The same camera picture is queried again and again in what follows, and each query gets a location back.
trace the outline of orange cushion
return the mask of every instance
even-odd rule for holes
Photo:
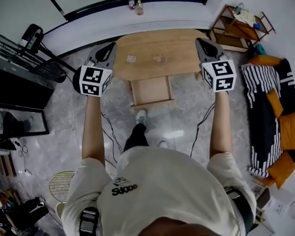
[[[272,186],[275,183],[273,177],[271,176],[263,178],[263,179],[256,177],[256,180],[258,180],[260,183],[266,186]]]
[[[266,95],[267,99],[269,100],[269,102],[272,105],[274,114],[276,118],[279,118],[280,115],[283,112],[283,107],[282,104],[279,100],[279,97],[277,96],[277,93],[275,91],[275,89],[272,89],[267,95]]]
[[[295,112],[280,116],[281,125],[281,149],[295,149]]]
[[[249,60],[248,63],[252,63],[254,65],[268,65],[268,66],[275,66],[281,62],[281,59],[277,57],[272,57],[268,55],[258,55]]]
[[[278,189],[281,188],[285,180],[293,173],[294,170],[295,163],[287,151],[283,152],[280,158],[268,168],[268,171],[271,177],[273,177]]]

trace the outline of wooden table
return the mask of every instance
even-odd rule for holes
[[[172,102],[169,76],[201,76],[196,38],[207,38],[195,29],[166,29],[125,35],[117,40],[115,75],[128,81],[134,106]]]

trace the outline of wooden shelf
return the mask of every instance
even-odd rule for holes
[[[229,35],[222,36],[222,32],[223,30],[213,29],[210,37],[212,41],[220,44],[224,50],[237,51],[241,53],[244,53],[248,50],[248,44],[244,38],[238,38]]]
[[[250,45],[260,42],[271,31],[276,33],[273,25],[263,12],[261,12],[261,18],[255,16],[256,23],[260,24],[261,27],[257,29],[237,20],[233,10],[233,6],[225,5],[209,33],[211,40],[220,44],[224,50],[246,52]],[[269,30],[265,27],[262,20],[268,22],[270,25]],[[220,27],[216,27],[218,22],[221,22]]]
[[[228,18],[225,16],[221,16],[220,18],[221,22],[223,23],[223,26],[225,29],[228,29],[227,32],[228,33],[232,33],[234,36],[237,36],[239,38],[247,38],[250,40],[255,40],[258,41],[258,35],[256,34],[256,32],[253,29],[247,29],[247,32],[250,34],[246,34],[243,30],[241,30],[240,28],[237,27],[237,22],[235,22],[232,26],[231,23],[233,22],[232,18]]]
[[[229,12],[231,13],[231,16],[232,16],[233,18],[235,18],[234,15],[233,15],[233,10],[234,10],[235,7],[230,6],[230,5],[227,5],[227,8],[228,8]],[[265,33],[265,34],[269,34],[269,31],[267,31],[267,29],[266,29],[265,25],[263,24],[262,20],[261,20],[259,17],[257,17],[257,16],[255,16],[255,19],[256,19],[256,23],[257,23],[257,24],[260,24],[261,28],[260,28],[260,29],[255,28],[255,27],[252,27],[252,28],[253,28],[253,29],[256,29],[256,30],[258,30],[258,31],[261,31],[261,32],[263,32],[263,33]],[[242,25],[245,25],[245,26],[250,27],[248,24],[246,24],[246,23],[244,23],[244,22],[237,21],[237,23],[238,23],[238,24],[242,24]]]

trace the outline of shoulder strap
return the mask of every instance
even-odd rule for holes
[[[245,232],[247,235],[254,223],[254,215],[252,209],[241,191],[233,187],[226,188],[225,191],[237,207],[243,219],[245,225]]]
[[[80,236],[95,236],[99,212],[95,207],[84,209],[80,217]]]

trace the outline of table drawer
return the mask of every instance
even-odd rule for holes
[[[135,108],[148,105],[173,102],[169,77],[158,77],[147,80],[131,81]]]

